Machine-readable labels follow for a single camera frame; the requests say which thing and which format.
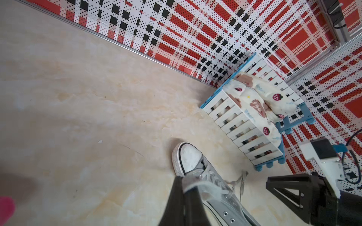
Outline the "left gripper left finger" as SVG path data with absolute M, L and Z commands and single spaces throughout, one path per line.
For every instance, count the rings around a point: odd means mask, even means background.
M 184 193 L 182 179 L 183 177 L 177 176 L 173 181 L 173 186 L 159 226 L 184 225 Z

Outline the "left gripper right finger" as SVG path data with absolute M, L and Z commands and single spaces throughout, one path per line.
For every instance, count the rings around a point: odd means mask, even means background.
M 197 187 L 184 194 L 184 225 L 210 226 Z

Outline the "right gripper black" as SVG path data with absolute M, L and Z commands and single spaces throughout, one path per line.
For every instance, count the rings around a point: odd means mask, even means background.
M 308 174 L 268 177 L 266 189 L 305 223 L 337 225 L 339 199 L 326 178 Z

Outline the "grey canvas sneaker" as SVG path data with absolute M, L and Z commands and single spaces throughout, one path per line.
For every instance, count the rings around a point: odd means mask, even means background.
M 198 189 L 212 226 L 260 225 L 241 204 L 248 176 L 246 170 L 237 180 L 225 181 L 202 152 L 188 142 L 175 147 L 172 163 L 176 176 L 182 177 L 184 192 Z

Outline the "grey shoelace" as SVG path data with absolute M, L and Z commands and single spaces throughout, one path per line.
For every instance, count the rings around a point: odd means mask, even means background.
M 183 177 L 183 193 L 197 187 L 203 201 L 230 199 L 235 195 L 237 185 L 240 185 L 239 195 L 243 195 L 245 179 L 248 175 L 249 172 L 244 170 L 237 180 L 228 182 L 217 176 L 211 169 L 196 169 Z

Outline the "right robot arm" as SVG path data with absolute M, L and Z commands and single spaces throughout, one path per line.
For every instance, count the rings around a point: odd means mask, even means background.
M 334 194 L 327 179 L 308 174 L 269 177 L 266 189 L 312 226 L 360 226 L 362 198 Z

